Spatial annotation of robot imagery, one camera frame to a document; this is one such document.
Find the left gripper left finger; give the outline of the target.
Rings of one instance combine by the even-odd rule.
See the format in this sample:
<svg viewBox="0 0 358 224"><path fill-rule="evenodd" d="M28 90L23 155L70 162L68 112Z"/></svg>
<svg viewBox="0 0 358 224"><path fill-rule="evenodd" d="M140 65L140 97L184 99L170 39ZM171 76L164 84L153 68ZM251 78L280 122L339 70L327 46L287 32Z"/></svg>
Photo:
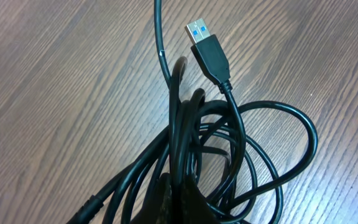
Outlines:
<svg viewBox="0 0 358 224"><path fill-rule="evenodd" d="M154 191L130 224L169 224L172 222L172 190L169 173L163 173Z"/></svg>

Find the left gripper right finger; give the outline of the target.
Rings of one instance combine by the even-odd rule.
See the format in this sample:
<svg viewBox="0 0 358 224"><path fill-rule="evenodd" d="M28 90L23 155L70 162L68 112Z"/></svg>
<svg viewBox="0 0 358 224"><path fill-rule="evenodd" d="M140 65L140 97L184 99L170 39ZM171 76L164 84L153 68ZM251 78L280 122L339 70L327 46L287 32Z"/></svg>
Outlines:
<svg viewBox="0 0 358 224"><path fill-rule="evenodd" d="M185 177L180 191L183 224L220 224L191 177Z"/></svg>

